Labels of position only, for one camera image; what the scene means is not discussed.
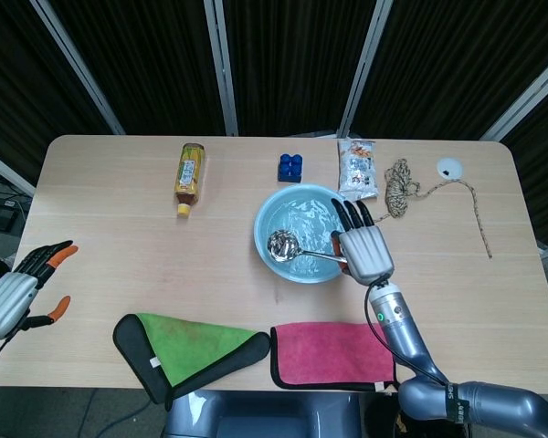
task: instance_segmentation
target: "plastic bottle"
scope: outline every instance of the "plastic bottle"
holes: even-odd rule
[[[203,175],[205,148],[197,143],[186,143],[181,152],[174,193],[179,204],[177,214],[188,217],[191,205],[199,199],[199,182]]]

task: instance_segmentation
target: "metal ladle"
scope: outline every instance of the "metal ladle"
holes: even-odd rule
[[[299,239],[290,231],[278,230],[268,238],[268,252],[277,262],[289,262],[297,256],[315,256],[332,260],[333,262],[347,263],[345,257],[340,255],[330,255],[323,253],[314,253],[300,248]]]

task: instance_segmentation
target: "rope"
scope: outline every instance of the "rope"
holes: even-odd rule
[[[483,223],[481,222],[481,218],[479,215],[479,207],[477,205],[477,192],[475,191],[475,188],[469,183],[464,182],[463,180],[445,180],[438,183],[427,192],[420,193],[420,183],[412,181],[412,178],[410,177],[410,168],[408,167],[406,158],[401,158],[396,161],[394,163],[394,166],[385,171],[384,177],[385,205],[387,206],[388,213],[384,214],[378,219],[374,219],[377,223],[382,222],[385,218],[390,216],[394,218],[404,216],[406,210],[408,209],[408,198],[410,196],[414,196],[419,199],[425,199],[430,196],[432,192],[439,189],[440,187],[444,187],[445,185],[449,185],[452,183],[463,184],[469,189],[469,191],[471,192],[471,196],[473,197],[473,211],[475,212],[475,219],[477,220],[477,226],[479,227],[479,232],[481,234],[483,244],[485,245],[485,251],[487,251],[487,256],[489,258],[493,258],[490,244],[487,240],[487,237],[485,236],[485,231],[483,231]]]

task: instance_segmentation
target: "blue toy block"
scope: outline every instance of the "blue toy block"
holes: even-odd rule
[[[300,183],[302,181],[302,157],[299,154],[280,155],[278,181],[283,183]]]

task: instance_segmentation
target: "black curtain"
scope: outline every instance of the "black curtain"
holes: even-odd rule
[[[239,134],[336,131],[374,5],[225,0]]]
[[[547,66],[548,0],[398,0],[352,131],[477,140]]]
[[[51,4],[126,133],[225,133],[202,0]]]
[[[0,160],[36,183],[56,137],[108,133],[29,2],[0,1]]]
[[[502,142],[513,153],[536,238],[548,245],[548,96]]]

